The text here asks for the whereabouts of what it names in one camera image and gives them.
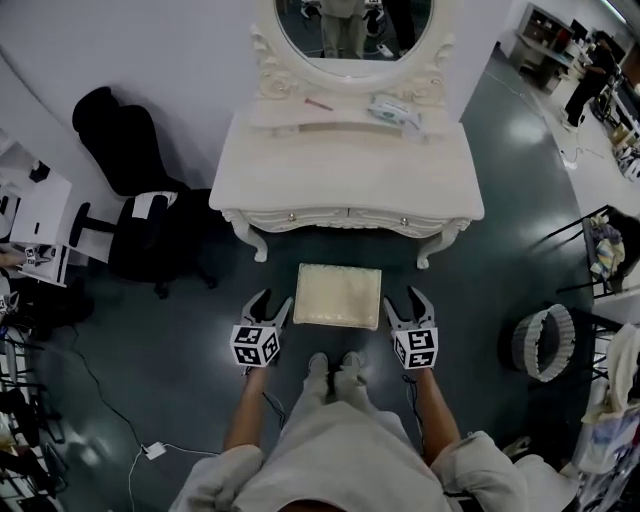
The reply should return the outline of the black folding chair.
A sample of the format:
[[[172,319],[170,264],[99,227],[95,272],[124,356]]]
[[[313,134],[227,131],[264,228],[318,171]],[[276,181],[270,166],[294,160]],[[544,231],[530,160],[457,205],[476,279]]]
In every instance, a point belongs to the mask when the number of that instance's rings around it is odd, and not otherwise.
[[[590,270],[591,264],[595,262],[595,246],[591,238],[591,228],[589,218],[596,214],[607,215],[609,223],[618,229],[622,235],[625,248],[625,260],[618,266],[617,273],[605,280]],[[580,284],[570,284],[561,286],[556,290],[557,294],[573,292],[577,290],[590,289],[595,299],[606,298],[626,291],[624,281],[630,277],[632,272],[640,268],[640,215],[632,216],[611,205],[602,207],[584,215],[555,231],[552,231],[541,239],[546,242],[563,232],[575,228],[573,236],[565,240],[565,243],[575,239],[581,239],[585,246],[585,265],[588,269],[589,277]]]

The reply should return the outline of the white oval vanity mirror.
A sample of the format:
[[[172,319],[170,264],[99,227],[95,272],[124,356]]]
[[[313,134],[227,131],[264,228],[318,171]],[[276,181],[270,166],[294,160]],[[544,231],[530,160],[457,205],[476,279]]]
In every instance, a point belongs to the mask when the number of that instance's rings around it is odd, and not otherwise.
[[[257,0],[257,22],[251,28],[259,69],[253,126],[277,132],[305,125],[377,125],[418,142],[447,136],[455,124],[445,108],[442,67],[455,44],[453,18],[452,0],[432,0],[422,35],[397,60],[309,57],[287,34],[276,0]],[[421,115],[421,129],[402,129],[370,115],[374,94],[411,105]],[[307,105],[305,98],[334,111]]]

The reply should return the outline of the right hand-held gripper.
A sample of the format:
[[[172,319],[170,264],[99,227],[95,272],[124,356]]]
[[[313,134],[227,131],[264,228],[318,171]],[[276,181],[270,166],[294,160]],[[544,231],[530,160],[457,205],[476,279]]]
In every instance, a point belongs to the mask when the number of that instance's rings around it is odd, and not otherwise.
[[[388,296],[383,297],[383,307],[392,332],[393,350],[405,370],[433,368],[438,354],[438,329],[435,326],[435,310],[429,299],[417,288],[407,287],[413,311],[411,326],[400,318]]]

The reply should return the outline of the grey woven laundry basket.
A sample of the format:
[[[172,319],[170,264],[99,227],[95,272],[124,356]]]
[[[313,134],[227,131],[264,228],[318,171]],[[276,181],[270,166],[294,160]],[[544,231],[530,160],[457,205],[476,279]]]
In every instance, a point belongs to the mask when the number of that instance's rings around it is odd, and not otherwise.
[[[546,384],[570,363],[576,331],[569,310],[552,304],[506,327],[498,341],[498,357],[508,370]]]

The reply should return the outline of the white side desk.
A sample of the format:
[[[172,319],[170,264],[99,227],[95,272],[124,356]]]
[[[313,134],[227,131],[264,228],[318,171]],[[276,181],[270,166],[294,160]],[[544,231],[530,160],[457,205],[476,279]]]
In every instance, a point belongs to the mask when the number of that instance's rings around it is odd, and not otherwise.
[[[66,285],[70,250],[60,231],[70,192],[70,182],[0,129],[0,243],[10,244],[23,255],[28,246],[53,247],[50,262],[19,265],[22,276]]]

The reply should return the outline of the person's beige trousers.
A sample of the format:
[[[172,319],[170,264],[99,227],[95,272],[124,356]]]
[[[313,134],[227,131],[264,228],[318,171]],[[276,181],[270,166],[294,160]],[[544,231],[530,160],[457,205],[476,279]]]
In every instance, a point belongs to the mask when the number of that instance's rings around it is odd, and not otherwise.
[[[341,368],[334,375],[335,398],[328,402],[329,373],[325,378],[307,378],[303,383],[303,390],[289,416],[283,431],[292,429],[303,420],[319,412],[325,406],[346,405],[371,417],[377,417],[380,410],[369,399],[367,388],[363,380],[363,372],[353,374],[342,371]]]

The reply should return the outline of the black office chair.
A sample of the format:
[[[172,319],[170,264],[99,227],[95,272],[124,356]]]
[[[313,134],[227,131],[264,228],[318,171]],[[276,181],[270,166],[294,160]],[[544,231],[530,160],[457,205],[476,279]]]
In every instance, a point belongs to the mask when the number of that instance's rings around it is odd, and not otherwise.
[[[161,299],[167,298],[170,283],[186,273],[215,288],[216,279],[198,262],[213,213],[209,192],[192,189],[166,172],[148,110],[121,104],[104,86],[76,104],[72,126],[125,202],[114,223],[91,217],[90,203],[83,203],[70,230],[70,246],[77,247],[89,232],[110,234],[109,271],[152,284]]]

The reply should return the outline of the grey desk with hutch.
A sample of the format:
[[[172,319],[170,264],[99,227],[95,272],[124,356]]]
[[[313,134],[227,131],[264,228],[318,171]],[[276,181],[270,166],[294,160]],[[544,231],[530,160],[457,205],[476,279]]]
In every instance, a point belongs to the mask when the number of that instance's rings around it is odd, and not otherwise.
[[[553,93],[582,54],[574,31],[555,15],[529,2],[518,28],[509,60],[541,91]]]

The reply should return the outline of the person's right forearm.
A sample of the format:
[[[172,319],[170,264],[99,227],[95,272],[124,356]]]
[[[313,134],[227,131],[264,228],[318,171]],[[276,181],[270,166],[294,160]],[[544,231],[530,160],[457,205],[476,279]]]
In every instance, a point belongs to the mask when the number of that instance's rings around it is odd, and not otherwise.
[[[415,373],[417,411],[422,419],[424,461],[431,465],[442,451],[461,440],[456,421],[431,368]]]

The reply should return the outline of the cream upholstered stool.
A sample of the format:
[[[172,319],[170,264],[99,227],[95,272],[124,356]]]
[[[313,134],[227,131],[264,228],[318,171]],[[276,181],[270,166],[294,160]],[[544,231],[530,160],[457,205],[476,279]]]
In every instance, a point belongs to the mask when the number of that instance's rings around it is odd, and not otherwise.
[[[375,331],[381,284],[379,269],[301,263],[293,322]]]

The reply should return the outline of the person's left forearm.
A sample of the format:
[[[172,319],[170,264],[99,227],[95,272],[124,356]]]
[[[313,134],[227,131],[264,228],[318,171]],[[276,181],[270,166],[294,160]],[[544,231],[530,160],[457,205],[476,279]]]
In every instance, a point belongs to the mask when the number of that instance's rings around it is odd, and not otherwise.
[[[241,446],[260,446],[264,421],[264,396],[269,370],[254,368],[246,377],[238,405],[227,429],[223,451]]]

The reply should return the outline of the person's beige shirt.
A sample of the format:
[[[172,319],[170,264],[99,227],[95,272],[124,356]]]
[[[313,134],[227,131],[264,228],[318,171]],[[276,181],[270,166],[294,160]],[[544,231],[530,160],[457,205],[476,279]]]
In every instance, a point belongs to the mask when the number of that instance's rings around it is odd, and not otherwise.
[[[344,512],[528,512],[524,476],[484,432],[426,464],[409,444],[343,402],[320,407],[265,456],[243,445],[193,466],[170,512],[279,512],[298,501]]]

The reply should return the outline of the pale green tissue pack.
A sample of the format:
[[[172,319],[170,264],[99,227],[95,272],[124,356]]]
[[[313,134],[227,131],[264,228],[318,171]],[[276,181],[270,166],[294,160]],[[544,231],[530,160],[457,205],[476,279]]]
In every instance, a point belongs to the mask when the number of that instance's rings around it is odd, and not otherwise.
[[[422,127],[420,113],[408,103],[391,95],[374,94],[367,111],[373,117],[402,129],[419,131]]]

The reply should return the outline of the pile of pale clothes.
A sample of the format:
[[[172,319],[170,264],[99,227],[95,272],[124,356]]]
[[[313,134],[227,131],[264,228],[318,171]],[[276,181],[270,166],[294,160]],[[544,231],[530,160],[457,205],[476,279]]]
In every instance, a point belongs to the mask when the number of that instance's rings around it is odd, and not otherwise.
[[[622,235],[609,223],[607,215],[596,214],[589,218],[591,238],[595,246],[595,262],[590,270],[607,280],[617,273],[618,266],[625,260]]]

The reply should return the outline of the white vanity dressing table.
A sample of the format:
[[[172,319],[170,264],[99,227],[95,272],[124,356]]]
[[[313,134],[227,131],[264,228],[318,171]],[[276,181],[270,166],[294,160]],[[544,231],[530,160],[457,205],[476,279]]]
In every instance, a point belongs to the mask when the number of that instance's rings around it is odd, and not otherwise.
[[[416,265],[485,215],[464,128],[422,143],[386,127],[325,126],[286,135],[234,115],[209,196],[263,263],[262,232],[302,227],[385,229],[423,240]]]

